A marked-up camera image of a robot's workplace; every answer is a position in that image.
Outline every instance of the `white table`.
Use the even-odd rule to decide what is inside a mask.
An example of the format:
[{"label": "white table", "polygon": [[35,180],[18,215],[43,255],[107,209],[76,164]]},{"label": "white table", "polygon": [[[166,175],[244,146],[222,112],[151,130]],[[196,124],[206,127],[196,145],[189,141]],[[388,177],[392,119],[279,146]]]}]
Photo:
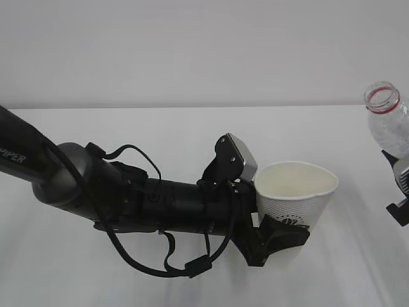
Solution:
[{"label": "white table", "polygon": [[[409,227],[389,216],[401,200],[372,140],[363,106],[48,109],[16,113],[56,143],[92,141],[108,152],[143,148],[164,178],[195,182],[232,132],[262,168],[303,160],[333,171],[340,186],[290,265],[247,267],[229,244],[213,269],[194,279],[160,279],[126,265],[86,219],[38,203],[28,183],[0,176],[0,306],[407,306]],[[137,153],[121,160],[155,172]],[[131,255],[162,268],[167,241],[121,235]],[[213,249],[220,237],[212,237]],[[203,236],[176,234],[173,265],[203,255]]]}]

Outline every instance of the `cup logo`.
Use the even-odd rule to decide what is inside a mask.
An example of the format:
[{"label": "cup logo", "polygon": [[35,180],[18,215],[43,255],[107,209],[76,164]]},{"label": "cup logo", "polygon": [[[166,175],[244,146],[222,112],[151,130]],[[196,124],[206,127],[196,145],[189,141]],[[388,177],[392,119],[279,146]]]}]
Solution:
[{"label": "cup logo", "polygon": [[295,216],[292,214],[292,215],[281,216],[281,217],[277,216],[275,219],[282,222],[285,225],[291,225],[291,226],[296,225],[298,227],[309,229],[309,226],[304,224],[304,219],[300,216]]}]

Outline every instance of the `cup rim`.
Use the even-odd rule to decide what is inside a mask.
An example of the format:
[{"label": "cup rim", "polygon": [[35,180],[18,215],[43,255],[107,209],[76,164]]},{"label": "cup rim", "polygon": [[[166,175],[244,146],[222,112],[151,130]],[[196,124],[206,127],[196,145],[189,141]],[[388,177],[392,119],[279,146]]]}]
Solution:
[{"label": "cup rim", "polygon": [[[308,194],[308,195],[303,195],[303,196],[273,196],[273,197],[271,197],[270,195],[266,195],[266,194],[263,194],[263,193],[259,192],[258,189],[257,189],[257,184],[256,184],[257,178],[259,177],[259,174],[264,169],[269,168],[270,166],[274,166],[274,165],[277,165],[277,164],[286,164],[286,163],[306,164],[306,165],[314,166],[315,168],[322,169],[323,171],[325,171],[326,173],[328,173],[329,175],[333,176],[336,179],[336,184],[331,190],[328,190],[328,191],[325,191],[325,192],[322,192],[322,193]],[[260,194],[262,197],[270,198],[272,200],[309,200],[309,199],[314,198],[314,197],[326,196],[326,195],[329,195],[329,194],[333,193],[338,188],[338,185],[339,185],[339,179],[333,172],[331,172],[331,171],[327,170],[326,168],[323,168],[323,167],[321,167],[319,165],[304,162],[304,161],[289,160],[289,161],[281,161],[281,162],[271,163],[271,164],[265,166],[259,172],[257,172],[256,177],[254,178],[254,188],[256,189],[257,193]]]}]

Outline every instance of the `white wall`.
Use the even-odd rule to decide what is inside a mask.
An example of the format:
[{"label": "white wall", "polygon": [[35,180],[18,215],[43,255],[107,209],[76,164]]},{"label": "white wall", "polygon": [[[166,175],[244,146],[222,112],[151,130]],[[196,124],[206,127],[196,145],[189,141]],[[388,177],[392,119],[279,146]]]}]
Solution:
[{"label": "white wall", "polygon": [[7,107],[359,104],[406,86],[404,0],[2,0]]}]

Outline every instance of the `black cable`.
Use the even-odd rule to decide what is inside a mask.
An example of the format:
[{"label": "black cable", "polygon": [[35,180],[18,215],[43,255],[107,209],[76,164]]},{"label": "black cable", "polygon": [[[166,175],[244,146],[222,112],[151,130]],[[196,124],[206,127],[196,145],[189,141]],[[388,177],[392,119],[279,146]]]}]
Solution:
[{"label": "black cable", "polygon": [[236,210],[235,210],[235,205],[233,203],[233,190],[230,189],[230,205],[231,205],[231,215],[230,215],[230,222],[228,226],[228,230],[226,232],[226,235],[224,236],[224,239],[222,241],[222,244],[219,246],[219,248],[214,252],[212,256],[210,256],[210,261],[214,262],[220,255],[223,253],[223,251],[226,249],[227,245],[229,244],[229,241],[233,235],[233,229],[235,227],[235,219],[236,219]]},{"label": "black cable", "polygon": [[[138,271],[141,271],[145,274],[149,274],[152,276],[156,277],[162,277],[162,278],[174,278],[174,277],[180,277],[180,276],[189,276],[189,271],[184,269],[184,270],[179,270],[172,268],[170,271],[160,271],[156,269],[152,269],[149,267],[146,267],[143,264],[140,264],[136,260],[134,260],[125,250],[125,248],[122,246],[122,243],[120,242],[119,238],[116,236],[114,230],[112,229],[112,226],[109,224],[108,220],[106,220],[104,213],[100,210],[98,207],[97,203],[99,202],[93,195],[91,189],[88,187],[87,183],[84,181],[82,175],[78,172],[77,168],[73,165],[71,160],[61,151],[61,149],[55,145],[51,140],[46,138],[44,136],[44,142],[45,146],[61,161],[61,163],[65,166],[65,168],[70,172],[70,174],[73,176],[74,180],[77,182],[79,187],[83,190],[87,198],[89,199],[93,209],[95,210],[96,215],[98,216],[100,222],[102,223],[102,226],[105,228],[105,231],[108,234],[108,237],[110,238],[112,244],[114,245],[116,251],[120,254],[122,259],[129,264],[131,267],[137,269]],[[112,159],[115,159],[124,149],[126,148],[133,148],[136,149],[138,152],[140,152],[145,158],[148,159],[148,161],[153,165],[153,167],[157,170],[159,177],[161,179],[161,174],[159,169],[156,167],[156,165],[151,161],[151,159],[142,152],[142,150],[138,149],[138,147],[133,146],[133,145],[124,145],[118,150],[116,150],[114,153],[108,155],[108,159],[113,157]],[[209,258],[211,262],[214,262],[225,250],[227,244],[229,243],[229,240],[233,234],[233,228],[235,225],[235,209],[233,205],[233,196],[232,196],[232,190],[230,193],[230,205],[231,205],[231,218],[229,221],[229,226],[228,230],[226,232],[226,236],[224,237],[224,240],[222,241],[222,244],[219,246],[219,248],[216,250],[216,252]],[[169,240],[169,253],[166,257],[166,263],[167,259],[173,254],[174,248],[172,250],[171,247],[171,241]]]},{"label": "black cable", "polygon": [[75,181],[79,185],[79,187],[84,191],[85,195],[88,197],[90,200],[95,213],[97,214],[99,220],[101,221],[102,225],[105,228],[105,231],[108,234],[108,237],[110,238],[112,244],[114,245],[116,251],[120,254],[122,259],[129,264],[131,267],[137,269],[138,271],[141,271],[143,273],[156,276],[156,277],[163,277],[163,278],[173,278],[173,277],[179,277],[180,274],[176,272],[167,272],[167,271],[160,271],[160,270],[155,270],[151,269],[149,267],[144,266],[143,264],[140,264],[136,260],[134,260],[125,250],[125,248],[122,246],[120,240],[116,236],[114,230],[112,229],[111,225],[109,222],[106,220],[103,212],[100,210],[98,207],[97,203],[98,200],[93,196],[93,193],[89,189],[87,183],[85,183],[83,177],[81,174],[78,172],[77,168],[72,164],[71,160],[61,151],[61,149],[58,148],[57,145],[55,145],[51,140],[48,138],[44,138],[45,145],[48,147],[48,149],[61,161],[61,163],[67,168],[67,170],[71,173],[71,175],[74,177]]},{"label": "black cable", "polygon": [[206,253],[208,256],[210,256],[210,240],[207,228],[204,229],[204,242],[206,243]]},{"label": "black cable", "polygon": [[143,155],[143,157],[146,160],[148,160],[148,162],[153,166],[153,168],[155,168],[156,172],[158,173],[159,182],[160,182],[162,180],[162,174],[160,173],[160,170],[158,169],[158,167],[155,165],[155,163],[153,163],[153,161],[148,157],[148,155],[146,153],[144,153],[140,148],[136,147],[135,145],[131,145],[131,144],[123,145],[123,146],[119,147],[117,150],[115,150],[113,153],[105,154],[104,159],[105,160],[116,159],[116,158],[118,158],[120,156],[120,154],[122,154],[122,152],[125,149],[128,149],[128,148],[132,148],[132,149],[136,150],[141,155]]}]

